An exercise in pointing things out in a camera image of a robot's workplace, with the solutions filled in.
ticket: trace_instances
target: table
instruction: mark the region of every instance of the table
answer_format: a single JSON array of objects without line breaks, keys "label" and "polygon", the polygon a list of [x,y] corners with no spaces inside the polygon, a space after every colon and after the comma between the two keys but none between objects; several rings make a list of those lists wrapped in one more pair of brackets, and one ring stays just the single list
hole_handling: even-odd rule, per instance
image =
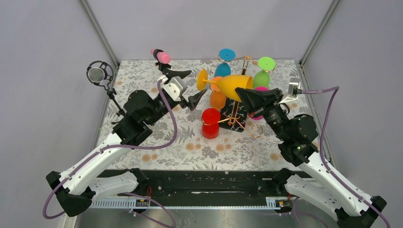
[{"label": "table", "polygon": [[[123,106],[128,96],[138,89],[145,90],[154,98],[158,94],[157,79],[161,76],[154,65],[155,60],[123,60],[115,81],[116,100]],[[209,78],[214,75],[218,60],[172,60],[172,70],[192,70],[184,81],[188,86],[184,97],[198,92],[196,77],[200,70],[206,69]],[[240,74],[243,61],[229,63],[233,74]],[[250,64],[247,75],[254,76],[260,68]],[[294,60],[276,60],[276,68],[270,73],[270,88],[279,88],[287,93],[288,83],[292,77],[298,77]],[[203,110],[209,108],[209,90],[201,99],[197,108],[191,112],[177,106],[173,109],[178,123],[178,138],[171,146],[161,150],[133,150],[114,162],[109,169],[140,168],[147,170],[266,170],[276,171],[281,168],[298,170],[286,162],[279,153],[280,142],[264,120],[246,120],[246,127],[260,124],[264,129],[262,137],[254,139],[247,132],[238,133],[220,128],[220,135],[213,140],[201,135],[200,121]],[[308,105],[302,95],[295,102],[288,103],[291,111],[289,117],[308,113]],[[99,142],[112,131],[111,122],[118,121],[117,108],[110,102],[101,127]],[[155,126],[150,126],[153,134],[142,146],[162,145],[169,141],[173,134],[172,121],[165,115]]]}]

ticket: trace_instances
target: pink cylinder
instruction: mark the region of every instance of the pink cylinder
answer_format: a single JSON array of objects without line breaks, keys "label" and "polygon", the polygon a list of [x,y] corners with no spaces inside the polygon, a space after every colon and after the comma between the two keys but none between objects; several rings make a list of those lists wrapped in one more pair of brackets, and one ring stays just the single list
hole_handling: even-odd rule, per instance
[{"label": "pink cylinder", "polygon": [[[256,91],[268,91],[269,89],[267,89],[266,87],[263,87],[263,86],[258,86],[258,87],[256,87],[255,88],[255,90]],[[261,119],[263,119],[263,116],[261,115],[261,116],[259,116],[259,117],[251,117],[252,118],[252,120],[261,120]]]},{"label": "pink cylinder", "polygon": [[[155,49],[151,49],[151,54],[154,54]],[[162,64],[168,64],[171,61],[171,57],[168,55],[168,53],[160,51],[157,53],[157,60],[158,62]]]}]

